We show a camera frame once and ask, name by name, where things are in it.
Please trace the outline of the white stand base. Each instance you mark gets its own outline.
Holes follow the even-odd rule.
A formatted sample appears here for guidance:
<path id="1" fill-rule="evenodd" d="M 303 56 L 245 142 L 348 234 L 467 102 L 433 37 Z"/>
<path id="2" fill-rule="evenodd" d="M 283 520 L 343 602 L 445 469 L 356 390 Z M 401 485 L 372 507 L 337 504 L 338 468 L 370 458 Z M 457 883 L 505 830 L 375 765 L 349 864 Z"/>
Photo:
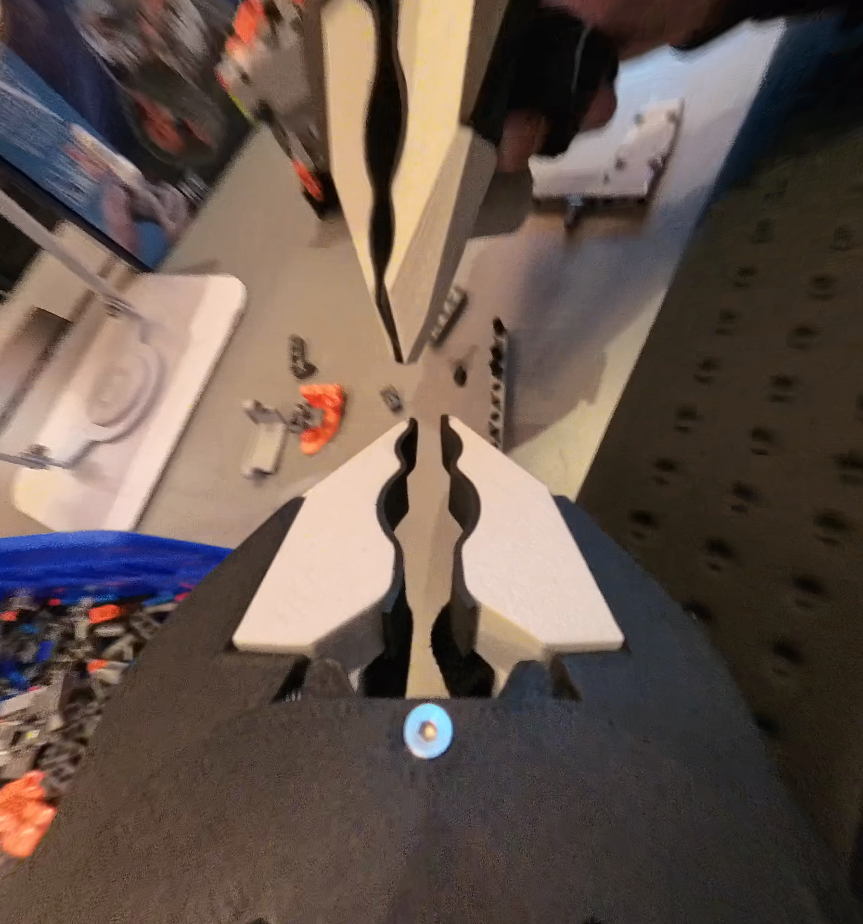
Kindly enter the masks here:
<path id="1" fill-rule="evenodd" d="M 13 506 L 47 529 L 129 531 L 161 475 L 244 312 L 226 274 L 146 274 L 107 316 L 63 385 L 21 468 Z"/>

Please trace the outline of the blue plastic bin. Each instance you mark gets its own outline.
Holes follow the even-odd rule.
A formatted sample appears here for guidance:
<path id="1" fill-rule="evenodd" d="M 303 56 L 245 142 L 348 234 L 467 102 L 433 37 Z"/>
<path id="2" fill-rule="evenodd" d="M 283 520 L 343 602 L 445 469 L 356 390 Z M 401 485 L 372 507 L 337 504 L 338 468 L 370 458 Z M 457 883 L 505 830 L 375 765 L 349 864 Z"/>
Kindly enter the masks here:
<path id="1" fill-rule="evenodd" d="M 0 602 L 34 596 L 131 597 L 194 587 L 230 550 L 137 533 L 91 530 L 0 539 Z"/>

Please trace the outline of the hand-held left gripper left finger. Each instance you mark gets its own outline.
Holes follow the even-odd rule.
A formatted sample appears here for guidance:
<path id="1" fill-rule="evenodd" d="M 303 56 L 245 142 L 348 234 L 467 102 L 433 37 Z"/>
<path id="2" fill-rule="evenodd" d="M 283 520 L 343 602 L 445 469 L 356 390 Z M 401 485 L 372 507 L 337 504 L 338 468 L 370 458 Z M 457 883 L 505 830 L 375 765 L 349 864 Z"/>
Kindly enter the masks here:
<path id="1" fill-rule="evenodd" d="M 408 512 L 415 419 L 310 489 L 252 597 L 232 644 L 240 652 L 375 659 L 404 587 L 394 529 Z"/>

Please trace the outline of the short grey holed beam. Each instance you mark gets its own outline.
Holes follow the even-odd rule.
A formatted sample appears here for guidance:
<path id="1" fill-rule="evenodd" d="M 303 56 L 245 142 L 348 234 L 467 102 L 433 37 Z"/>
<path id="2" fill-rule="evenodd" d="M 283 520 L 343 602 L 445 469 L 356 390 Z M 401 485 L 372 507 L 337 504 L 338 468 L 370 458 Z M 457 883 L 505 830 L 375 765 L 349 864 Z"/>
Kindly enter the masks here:
<path id="1" fill-rule="evenodd" d="M 458 285 L 453 286 L 430 332 L 428 344 L 431 348 L 442 347 L 464 315 L 468 303 L 467 291 Z"/>

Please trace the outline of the metal stand bar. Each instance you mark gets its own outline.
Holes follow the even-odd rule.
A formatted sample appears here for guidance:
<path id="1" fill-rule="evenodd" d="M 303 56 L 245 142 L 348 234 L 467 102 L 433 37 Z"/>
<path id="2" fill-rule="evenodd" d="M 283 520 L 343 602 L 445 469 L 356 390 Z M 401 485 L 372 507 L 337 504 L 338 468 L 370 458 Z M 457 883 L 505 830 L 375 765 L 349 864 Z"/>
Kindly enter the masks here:
<path id="1" fill-rule="evenodd" d="M 99 297 L 112 316 L 122 316 L 135 323 L 140 338 L 148 341 L 148 320 L 108 280 L 90 270 L 52 231 L 1 189 L 0 216 L 74 274 Z"/>
<path id="2" fill-rule="evenodd" d="M 44 445 L 31 445 L 25 451 L 15 454 L 0 452 L 0 462 L 31 470 L 72 470 L 79 466 L 96 448 L 98 443 L 87 442 L 67 458 L 50 455 Z"/>

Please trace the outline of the person's right forearm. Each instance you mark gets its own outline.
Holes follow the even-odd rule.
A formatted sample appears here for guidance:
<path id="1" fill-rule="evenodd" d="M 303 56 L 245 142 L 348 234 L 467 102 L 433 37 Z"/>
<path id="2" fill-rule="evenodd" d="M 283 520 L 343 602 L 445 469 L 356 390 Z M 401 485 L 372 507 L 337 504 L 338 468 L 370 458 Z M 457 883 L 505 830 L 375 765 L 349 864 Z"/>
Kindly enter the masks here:
<path id="1" fill-rule="evenodd" d="M 810 17 L 837 12 L 848 2 L 841 1 L 720 1 L 711 2 L 709 12 L 699 23 L 671 41 L 670 47 L 689 52 L 716 40 L 745 22 L 766 22 L 787 17 Z"/>

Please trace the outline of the grey and black toy vehicle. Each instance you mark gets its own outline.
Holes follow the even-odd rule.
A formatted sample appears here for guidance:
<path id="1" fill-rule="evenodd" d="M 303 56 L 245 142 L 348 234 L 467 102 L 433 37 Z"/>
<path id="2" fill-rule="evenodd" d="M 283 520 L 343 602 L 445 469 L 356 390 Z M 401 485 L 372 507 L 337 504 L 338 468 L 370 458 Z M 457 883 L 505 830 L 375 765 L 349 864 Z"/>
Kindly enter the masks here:
<path id="1" fill-rule="evenodd" d="M 245 116 L 269 127 L 319 219 L 342 213 L 328 138 L 322 2 L 243 1 L 219 60 L 222 85 Z"/>

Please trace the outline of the person's right hand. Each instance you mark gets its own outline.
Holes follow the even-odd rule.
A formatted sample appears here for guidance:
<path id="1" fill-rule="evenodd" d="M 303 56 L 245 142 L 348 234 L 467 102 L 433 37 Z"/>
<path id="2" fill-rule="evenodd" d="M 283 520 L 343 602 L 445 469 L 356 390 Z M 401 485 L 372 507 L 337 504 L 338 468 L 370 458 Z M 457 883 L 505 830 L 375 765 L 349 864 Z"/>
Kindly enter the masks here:
<path id="1" fill-rule="evenodd" d="M 705 2 L 689 1 L 547 1 L 541 6 L 561 8 L 598 28 L 616 46 L 622 60 L 685 42 L 707 15 Z M 526 170 L 529 159 L 540 153 L 549 130 L 549 121 L 540 113 L 509 113 L 497 170 Z"/>

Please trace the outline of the pile of building pieces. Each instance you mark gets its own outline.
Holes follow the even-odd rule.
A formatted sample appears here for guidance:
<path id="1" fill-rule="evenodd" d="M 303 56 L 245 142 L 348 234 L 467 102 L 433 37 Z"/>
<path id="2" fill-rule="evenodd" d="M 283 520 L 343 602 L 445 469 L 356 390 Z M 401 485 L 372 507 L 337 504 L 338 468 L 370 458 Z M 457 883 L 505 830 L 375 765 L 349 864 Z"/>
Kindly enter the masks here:
<path id="1" fill-rule="evenodd" d="M 44 838 L 107 700 L 192 591 L 0 602 L 0 878 Z"/>

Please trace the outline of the grey rectangular holed panel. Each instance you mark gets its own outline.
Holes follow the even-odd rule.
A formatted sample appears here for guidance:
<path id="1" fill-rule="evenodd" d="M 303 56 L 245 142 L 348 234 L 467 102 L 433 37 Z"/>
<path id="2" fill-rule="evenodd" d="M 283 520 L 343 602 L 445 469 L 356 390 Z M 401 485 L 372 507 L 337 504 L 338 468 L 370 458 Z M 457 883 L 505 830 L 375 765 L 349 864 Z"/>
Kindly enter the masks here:
<path id="1" fill-rule="evenodd" d="M 568 233 L 599 215 L 644 214 L 678 143 L 684 98 L 649 103 L 627 124 L 581 134 L 556 158 L 531 163 L 532 210 Z"/>

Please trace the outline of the blue printed toy box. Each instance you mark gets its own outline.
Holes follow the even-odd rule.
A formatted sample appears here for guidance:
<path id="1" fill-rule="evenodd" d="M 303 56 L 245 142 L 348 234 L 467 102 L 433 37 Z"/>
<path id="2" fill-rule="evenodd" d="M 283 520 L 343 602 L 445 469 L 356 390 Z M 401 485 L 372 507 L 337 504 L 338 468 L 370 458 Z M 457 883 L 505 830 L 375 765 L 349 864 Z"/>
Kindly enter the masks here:
<path id="1" fill-rule="evenodd" d="M 239 2 L 0 2 L 0 175 L 154 270 L 250 132 L 218 74 Z"/>

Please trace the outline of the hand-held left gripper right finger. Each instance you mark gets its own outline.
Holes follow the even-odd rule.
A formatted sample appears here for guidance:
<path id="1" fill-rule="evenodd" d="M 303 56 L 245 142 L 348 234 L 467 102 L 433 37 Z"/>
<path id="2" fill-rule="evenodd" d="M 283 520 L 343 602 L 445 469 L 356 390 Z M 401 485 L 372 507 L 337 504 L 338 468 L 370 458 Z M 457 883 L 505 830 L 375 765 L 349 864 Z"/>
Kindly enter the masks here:
<path id="1" fill-rule="evenodd" d="M 624 636 L 546 485 L 451 415 L 440 419 L 460 526 L 449 617 L 482 659 L 616 652 Z"/>

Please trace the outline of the light grey curved panel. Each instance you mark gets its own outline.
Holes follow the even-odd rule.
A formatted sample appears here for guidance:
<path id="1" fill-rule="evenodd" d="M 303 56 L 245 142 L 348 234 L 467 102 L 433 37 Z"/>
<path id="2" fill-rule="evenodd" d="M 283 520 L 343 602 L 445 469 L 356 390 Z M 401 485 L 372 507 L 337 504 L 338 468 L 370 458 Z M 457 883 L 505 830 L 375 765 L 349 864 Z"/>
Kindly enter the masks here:
<path id="1" fill-rule="evenodd" d="M 252 422 L 254 432 L 243 455 L 240 472 L 247 479 L 272 476 L 281 463 L 289 433 L 283 414 L 256 399 L 243 402 L 243 411 Z"/>

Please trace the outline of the long light grey holed beam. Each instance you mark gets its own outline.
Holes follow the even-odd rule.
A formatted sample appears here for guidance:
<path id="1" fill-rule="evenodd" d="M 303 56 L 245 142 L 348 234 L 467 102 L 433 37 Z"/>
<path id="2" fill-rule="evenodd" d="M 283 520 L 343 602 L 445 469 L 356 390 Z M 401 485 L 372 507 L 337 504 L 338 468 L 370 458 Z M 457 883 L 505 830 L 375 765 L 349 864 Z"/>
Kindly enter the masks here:
<path id="1" fill-rule="evenodd" d="M 500 452 L 505 450 L 508 420 L 510 334 L 498 316 L 492 319 L 492 339 L 489 348 L 489 411 L 488 441 Z"/>

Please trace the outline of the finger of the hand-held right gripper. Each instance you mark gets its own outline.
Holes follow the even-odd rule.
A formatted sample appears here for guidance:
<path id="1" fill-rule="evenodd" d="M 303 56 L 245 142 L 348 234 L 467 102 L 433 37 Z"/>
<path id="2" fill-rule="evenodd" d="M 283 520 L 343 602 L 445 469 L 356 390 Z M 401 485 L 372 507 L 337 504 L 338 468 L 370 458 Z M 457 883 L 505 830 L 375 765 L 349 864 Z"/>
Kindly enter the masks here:
<path id="1" fill-rule="evenodd" d="M 474 229 L 496 147 L 470 125 L 506 1 L 406 1 L 397 51 L 406 90 L 404 141 L 392 181 L 387 295 L 414 363 L 430 340 Z"/>
<path id="2" fill-rule="evenodd" d="M 324 2 L 322 65 L 333 182 L 392 356 L 403 363 L 386 282 L 404 141 L 398 12 L 391 1 Z"/>

